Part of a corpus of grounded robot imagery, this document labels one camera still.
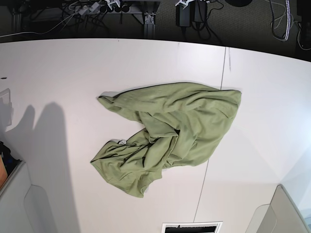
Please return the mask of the white power strip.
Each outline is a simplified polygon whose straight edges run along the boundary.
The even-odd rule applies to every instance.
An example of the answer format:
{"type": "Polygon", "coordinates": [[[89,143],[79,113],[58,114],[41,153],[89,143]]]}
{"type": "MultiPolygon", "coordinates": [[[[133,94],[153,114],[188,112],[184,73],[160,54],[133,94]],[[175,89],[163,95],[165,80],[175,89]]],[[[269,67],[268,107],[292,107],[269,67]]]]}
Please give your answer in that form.
{"type": "Polygon", "coordinates": [[[92,5],[78,5],[78,2],[74,2],[68,6],[70,11],[73,11],[76,14],[81,16],[84,15],[95,15],[100,12],[101,5],[98,2],[93,3],[92,5]]]}

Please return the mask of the black power adapter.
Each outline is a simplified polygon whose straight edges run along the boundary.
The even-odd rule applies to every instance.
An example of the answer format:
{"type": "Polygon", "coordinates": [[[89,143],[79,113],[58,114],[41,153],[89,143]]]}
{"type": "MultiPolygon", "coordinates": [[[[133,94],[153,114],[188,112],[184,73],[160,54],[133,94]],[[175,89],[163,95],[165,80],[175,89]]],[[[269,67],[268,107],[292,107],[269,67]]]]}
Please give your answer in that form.
{"type": "Polygon", "coordinates": [[[190,7],[176,6],[176,25],[178,27],[190,27],[190,7]]]}

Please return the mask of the white framed floor vent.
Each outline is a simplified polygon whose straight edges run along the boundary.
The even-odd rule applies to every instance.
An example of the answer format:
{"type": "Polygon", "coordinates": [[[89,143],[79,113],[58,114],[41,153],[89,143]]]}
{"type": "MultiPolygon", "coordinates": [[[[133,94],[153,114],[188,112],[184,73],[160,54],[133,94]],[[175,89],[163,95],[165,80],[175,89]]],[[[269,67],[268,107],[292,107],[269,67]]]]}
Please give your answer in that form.
{"type": "Polygon", "coordinates": [[[197,223],[163,223],[162,233],[219,233],[222,221],[197,223]]]}

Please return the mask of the metal table leg bracket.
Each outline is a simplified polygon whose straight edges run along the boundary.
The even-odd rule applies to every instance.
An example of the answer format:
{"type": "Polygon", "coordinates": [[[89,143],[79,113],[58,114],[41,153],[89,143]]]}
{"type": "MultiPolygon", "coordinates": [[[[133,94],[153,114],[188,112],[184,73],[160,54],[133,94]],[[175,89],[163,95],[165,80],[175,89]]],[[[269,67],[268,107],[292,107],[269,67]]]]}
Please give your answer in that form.
{"type": "Polygon", "coordinates": [[[144,26],[144,38],[154,39],[156,31],[156,14],[155,13],[145,13],[143,15],[143,26],[144,26]]]}

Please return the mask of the green t-shirt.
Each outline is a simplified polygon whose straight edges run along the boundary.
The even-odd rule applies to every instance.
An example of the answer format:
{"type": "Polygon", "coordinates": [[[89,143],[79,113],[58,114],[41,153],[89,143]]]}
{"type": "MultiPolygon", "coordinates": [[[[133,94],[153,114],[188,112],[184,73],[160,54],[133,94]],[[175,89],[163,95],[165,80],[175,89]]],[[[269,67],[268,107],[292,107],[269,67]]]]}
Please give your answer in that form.
{"type": "Polygon", "coordinates": [[[98,101],[107,110],[144,127],[124,142],[108,141],[91,164],[107,183],[142,198],[163,170],[206,162],[230,129],[241,99],[238,90],[199,83],[103,93],[98,101]]]}

